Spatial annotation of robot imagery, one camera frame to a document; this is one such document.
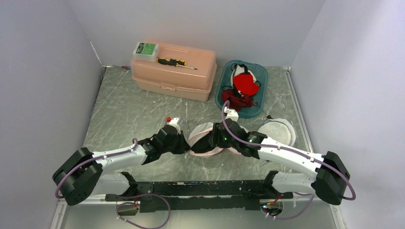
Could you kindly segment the bright red bra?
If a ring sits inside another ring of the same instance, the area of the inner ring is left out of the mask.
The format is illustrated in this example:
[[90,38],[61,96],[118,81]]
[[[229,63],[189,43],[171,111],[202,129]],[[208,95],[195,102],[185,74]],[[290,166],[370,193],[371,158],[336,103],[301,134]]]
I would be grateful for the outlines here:
[[251,73],[241,73],[233,77],[233,86],[241,95],[253,96],[261,83]]

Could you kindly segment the white mesh laundry bag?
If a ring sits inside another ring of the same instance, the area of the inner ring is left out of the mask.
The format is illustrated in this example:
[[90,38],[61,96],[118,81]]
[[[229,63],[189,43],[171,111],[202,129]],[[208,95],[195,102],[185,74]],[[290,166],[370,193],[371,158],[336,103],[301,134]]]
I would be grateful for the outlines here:
[[268,119],[259,127],[258,132],[288,146],[293,146],[296,142],[296,131],[286,119]]

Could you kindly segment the pink-trimmed mesh laundry bag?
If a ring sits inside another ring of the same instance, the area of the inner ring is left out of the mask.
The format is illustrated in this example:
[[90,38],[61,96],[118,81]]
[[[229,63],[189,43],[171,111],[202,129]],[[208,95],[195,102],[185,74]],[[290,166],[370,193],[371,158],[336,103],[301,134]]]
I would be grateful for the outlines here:
[[213,123],[212,122],[204,123],[204,124],[198,125],[196,128],[194,128],[192,130],[192,132],[190,133],[190,136],[193,136],[193,135],[195,135],[197,133],[200,133],[200,132],[212,131],[212,129],[213,129]]

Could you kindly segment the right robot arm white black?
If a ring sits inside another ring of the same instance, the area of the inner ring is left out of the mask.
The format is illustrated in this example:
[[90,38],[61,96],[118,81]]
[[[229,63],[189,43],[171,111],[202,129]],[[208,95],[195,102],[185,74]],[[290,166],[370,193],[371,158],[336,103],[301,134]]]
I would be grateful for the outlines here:
[[263,133],[247,132],[231,119],[213,125],[209,142],[219,148],[233,148],[245,157],[277,162],[295,170],[295,174],[269,174],[263,185],[263,192],[269,198],[280,193],[298,192],[316,195],[332,205],[356,199],[349,182],[350,173],[334,152],[322,155],[296,149]]

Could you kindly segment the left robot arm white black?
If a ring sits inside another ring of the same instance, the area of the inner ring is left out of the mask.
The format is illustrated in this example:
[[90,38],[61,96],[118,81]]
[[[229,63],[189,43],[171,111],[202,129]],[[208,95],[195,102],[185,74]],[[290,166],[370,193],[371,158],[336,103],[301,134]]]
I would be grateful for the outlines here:
[[127,173],[113,175],[116,170],[154,162],[162,154],[184,154],[190,149],[183,131],[165,125],[149,138],[133,138],[130,146],[103,152],[76,150],[53,174],[55,197],[69,206],[83,202],[89,196],[115,194],[132,200],[137,194],[135,180]]

